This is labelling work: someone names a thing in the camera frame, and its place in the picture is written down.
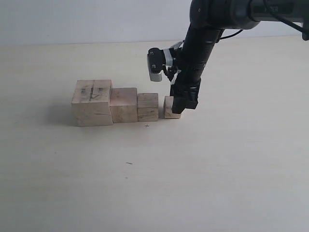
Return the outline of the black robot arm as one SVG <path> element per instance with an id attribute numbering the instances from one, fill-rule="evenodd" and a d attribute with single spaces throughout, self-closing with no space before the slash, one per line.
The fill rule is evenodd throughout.
<path id="1" fill-rule="evenodd" d="M 261 21 L 282 22 L 309 39 L 307 0 L 194 0 L 190 25 L 182 47 L 175 50 L 178 74 L 171 82 L 172 111 L 195 109 L 201 75 L 215 46 L 227 29 L 250 30 Z"/>

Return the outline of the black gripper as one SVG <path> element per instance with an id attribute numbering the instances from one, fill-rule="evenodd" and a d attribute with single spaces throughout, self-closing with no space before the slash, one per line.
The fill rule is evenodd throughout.
<path id="1" fill-rule="evenodd" d="M 173 114 L 181 114 L 185 109 L 196 109 L 201 75 L 223 31 L 213 27 L 196 29 L 189 26 L 183 47 L 176 58 L 180 72 L 170 88 Z"/>

